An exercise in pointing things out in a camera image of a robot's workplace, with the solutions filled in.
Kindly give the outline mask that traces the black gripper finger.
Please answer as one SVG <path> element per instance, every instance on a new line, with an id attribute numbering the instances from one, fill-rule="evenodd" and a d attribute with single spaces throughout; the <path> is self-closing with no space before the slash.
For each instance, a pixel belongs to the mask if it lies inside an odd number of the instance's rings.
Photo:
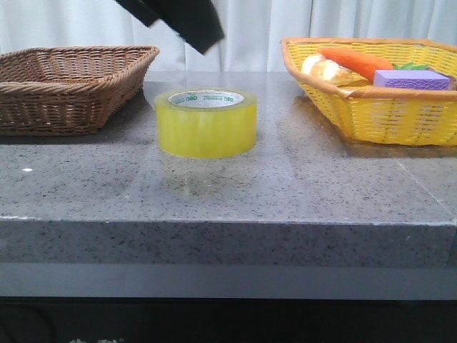
<path id="1" fill-rule="evenodd" d="M 224 38 L 211 1 L 157 1 L 156 9 L 160 18 L 202 55 Z"/>
<path id="2" fill-rule="evenodd" d="M 116 0 L 116 3 L 138 19 L 145 27 L 152 26 L 158 20 L 167 22 L 162 1 Z"/>

